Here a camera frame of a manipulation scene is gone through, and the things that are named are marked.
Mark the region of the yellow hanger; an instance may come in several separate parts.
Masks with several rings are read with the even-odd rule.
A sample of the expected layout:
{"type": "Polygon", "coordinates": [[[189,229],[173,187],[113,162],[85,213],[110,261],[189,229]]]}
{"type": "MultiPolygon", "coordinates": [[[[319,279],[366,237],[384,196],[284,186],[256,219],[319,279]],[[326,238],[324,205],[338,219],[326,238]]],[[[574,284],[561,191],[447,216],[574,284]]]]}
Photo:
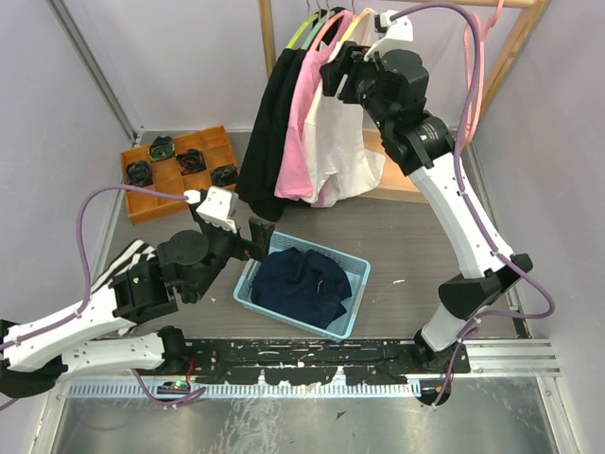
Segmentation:
{"type": "Polygon", "coordinates": [[[354,42],[356,44],[369,45],[377,39],[374,29],[374,9],[366,8],[360,14],[355,16],[347,30],[342,35],[339,42],[354,42]]]}

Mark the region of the salmon pink metal hanger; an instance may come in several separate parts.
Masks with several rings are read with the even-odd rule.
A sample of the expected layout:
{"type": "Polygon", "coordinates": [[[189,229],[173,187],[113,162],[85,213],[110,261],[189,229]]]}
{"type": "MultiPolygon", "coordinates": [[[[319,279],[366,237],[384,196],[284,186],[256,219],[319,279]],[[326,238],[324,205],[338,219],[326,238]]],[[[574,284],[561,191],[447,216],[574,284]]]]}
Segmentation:
{"type": "Polygon", "coordinates": [[[319,51],[327,47],[337,36],[338,29],[342,25],[347,26],[353,18],[353,13],[347,9],[340,10],[331,15],[313,39],[309,49],[311,51],[319,51]]]}

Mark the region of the pink t shirt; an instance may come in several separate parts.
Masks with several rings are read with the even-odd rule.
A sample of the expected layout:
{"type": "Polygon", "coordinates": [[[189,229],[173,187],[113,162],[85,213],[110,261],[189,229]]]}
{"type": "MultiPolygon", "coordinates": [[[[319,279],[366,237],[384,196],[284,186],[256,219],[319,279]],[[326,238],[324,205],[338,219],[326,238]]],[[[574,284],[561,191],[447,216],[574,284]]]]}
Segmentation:
{"type": "Polygon", "coordinates": [[[283,159],[274,189],[277,198],[298,201],[312,195],[311,177],[303,152],[303,125],[320,84],[320,67],[328,61],[350,24],[342,25],[334,40],[322,50],[308,49],[302,60],[291,99],[283,159]]]}

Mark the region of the navy blue t shirt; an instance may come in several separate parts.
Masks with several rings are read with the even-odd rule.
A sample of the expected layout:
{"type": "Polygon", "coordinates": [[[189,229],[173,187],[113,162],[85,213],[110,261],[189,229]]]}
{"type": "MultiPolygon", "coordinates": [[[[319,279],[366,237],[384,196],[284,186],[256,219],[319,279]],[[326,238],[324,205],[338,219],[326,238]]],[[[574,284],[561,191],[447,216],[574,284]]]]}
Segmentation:
{"type": "Polygon", "coordinates": [[[295,248],[270,254],[251,283],[251,302],[297,322],[325,329],[345,315],[350,281],[332,258],[295,248]]]}

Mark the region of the white t shirt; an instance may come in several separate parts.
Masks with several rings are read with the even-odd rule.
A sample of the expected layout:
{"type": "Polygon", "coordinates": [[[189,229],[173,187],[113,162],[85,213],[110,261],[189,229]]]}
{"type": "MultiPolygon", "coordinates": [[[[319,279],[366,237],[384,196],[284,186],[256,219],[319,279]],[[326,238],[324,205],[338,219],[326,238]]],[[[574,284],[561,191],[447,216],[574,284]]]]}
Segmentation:
{"type": "Polygon", "coordinates": [[[315,208],[367,193],[380,184],[386,158],[365,148],[363,109],[316,89],[302,130],[312,192],[302,199],[315,208]]]}

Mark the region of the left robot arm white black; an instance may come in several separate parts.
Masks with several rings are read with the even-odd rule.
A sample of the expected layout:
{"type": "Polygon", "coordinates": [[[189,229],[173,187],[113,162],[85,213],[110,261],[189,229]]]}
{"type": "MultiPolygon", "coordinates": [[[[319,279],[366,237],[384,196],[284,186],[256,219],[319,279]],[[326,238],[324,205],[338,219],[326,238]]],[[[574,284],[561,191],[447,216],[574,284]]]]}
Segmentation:
{"type": "Polygon", "coordinates": [[[95,281],[87,305],[75,303],[33,323],[1,322],[1,393],[26,398],[77,375],[128,369],[177,375],[190,352],[182,331],[166,326],[148,335],[110,333],[194,304],[232,258],[262,261],[275,227],[250,218],[251,238],[202,223],[153,247],[136,239],[95,281]]]}

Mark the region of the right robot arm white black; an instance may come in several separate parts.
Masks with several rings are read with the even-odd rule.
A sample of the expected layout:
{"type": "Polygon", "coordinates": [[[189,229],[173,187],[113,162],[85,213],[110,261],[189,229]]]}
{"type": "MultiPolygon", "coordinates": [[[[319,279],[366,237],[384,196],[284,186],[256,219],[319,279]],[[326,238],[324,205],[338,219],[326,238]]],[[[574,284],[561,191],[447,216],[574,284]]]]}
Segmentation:
{"type": "Polygon", "coordinates": [[[348,41],[320,74],[325,96],[363,107],[388,157],[427,199],[454,248],[459,273],[440,285],[438,309],[414,336],[416,364],[437,372],[451,357],[467,322],[533,264],[498,236],[485,211],[472,217],[464,200],[476,195],[471,186],[459,187],[466,174],[455,160],[455,140],[425,108],[429,74],[418,54],[396,49],[379,55],[348,41]]]}

